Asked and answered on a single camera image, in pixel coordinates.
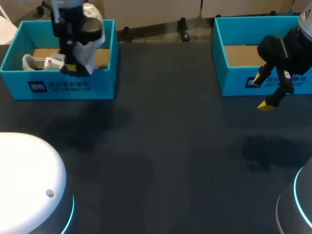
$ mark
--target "chair wheel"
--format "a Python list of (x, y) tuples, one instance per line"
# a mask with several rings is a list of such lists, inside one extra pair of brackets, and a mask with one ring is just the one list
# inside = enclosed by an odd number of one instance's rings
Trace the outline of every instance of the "chair wheel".
[(185, 33), (181, 36), (182, 41), (190, 41), (190, 35)]
[(43, 6), (38, 6), (37, 7), (37, 11), (38, 11), (38, 14), (40, 15), (40, 16), (43, 16), (43, 14), (44, 14), (44, 9), (43, 9)]

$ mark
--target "chair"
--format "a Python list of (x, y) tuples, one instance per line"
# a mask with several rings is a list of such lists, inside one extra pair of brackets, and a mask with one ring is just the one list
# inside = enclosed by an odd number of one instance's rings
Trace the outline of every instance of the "chair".
[(6, 44), (11, 44), (14, 35), (17, 31), (17, 27), (12, 24), (10, 18), (4, 11), (4, 9), (0, 6), (0, 11), (2, 12), (3, 16), (0, 16), (0, 45), (6, 45)]

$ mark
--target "white sneaker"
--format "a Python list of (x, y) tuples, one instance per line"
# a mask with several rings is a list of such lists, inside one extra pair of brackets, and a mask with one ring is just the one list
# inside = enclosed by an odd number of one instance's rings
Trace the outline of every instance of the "white sneaker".
[(60, 70), (64, 65), (65, 55), (53, 53), (47, 58), (36, 58), (31, 55), (24, 55), (23, 70)]

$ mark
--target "glowing blue light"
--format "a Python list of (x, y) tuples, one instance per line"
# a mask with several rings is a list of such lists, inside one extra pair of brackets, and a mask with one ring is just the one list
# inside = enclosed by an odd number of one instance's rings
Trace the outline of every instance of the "glowing blue light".
[(297, 178), (298, 178), (298, 175), (301, 171), (301, 169), (299, 170), (299, 172), (297, 173), (296, 175), (296, 178), (294, 179), (294, 183), (293, 183), (293, 194), (294, 194), (294, 199), (296, 201), (296, 204), (297, 204), (297, 207), (302, 215), (302, 217), (304, 218), (304, 220), (308, 223), (308, 225), (312, 228), (312, 223), (308, 220), (308, 218), (306, 217), (306, 215), (303, 213), (303, 210), (301, 209), (301, 206), (299, 205), (299, 201), (298, 201), (298, 198), (297, 198), (297, 192), (296, 192), (296, 183), (297, 183)]
[(72, 221), (72, 217), (73, 217), (73, 214), (74, 214), (74, 206), (75, 206), (75, 201), (74, 201), (74, 196), (73, 196), (73, 208), (72, 208), (72, 213), (70, 214), (70, 217), (69, 217), (69, 220), (66, 224), (66, 227), (64, 228), (64, 230), (60, 233), (60, 234), (64, 234), (69, 226), (69, 223), (70, 221)]

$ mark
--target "dark table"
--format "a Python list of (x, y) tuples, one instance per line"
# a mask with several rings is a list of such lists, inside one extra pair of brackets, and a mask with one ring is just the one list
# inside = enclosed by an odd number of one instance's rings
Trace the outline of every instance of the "dark table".
[(79, 234), (276, 234), (312, 96), (262, 100), (220, 96), (208, 43), (121, 44), (115, 100), (14, 101), (0, 80), (0, 131), (59, 152)]

